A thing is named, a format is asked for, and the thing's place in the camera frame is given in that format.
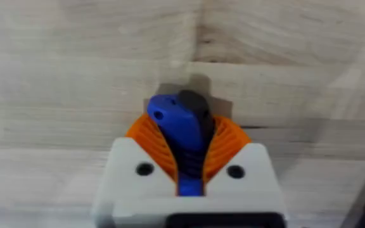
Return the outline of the right gripper white and orange left finger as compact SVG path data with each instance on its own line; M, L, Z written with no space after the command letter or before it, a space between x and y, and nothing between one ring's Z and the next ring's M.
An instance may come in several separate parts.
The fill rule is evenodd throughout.
M95 226L164 227L176 180L164 136L149 115L141 115L112 144L91 209Z

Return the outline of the right gripper white and orange right finger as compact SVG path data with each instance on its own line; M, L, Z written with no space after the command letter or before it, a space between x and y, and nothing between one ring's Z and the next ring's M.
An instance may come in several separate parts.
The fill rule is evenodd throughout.
M267 148L232 120L214 120L202 171L211 209L203 215L202 226L286 227L286 207Z

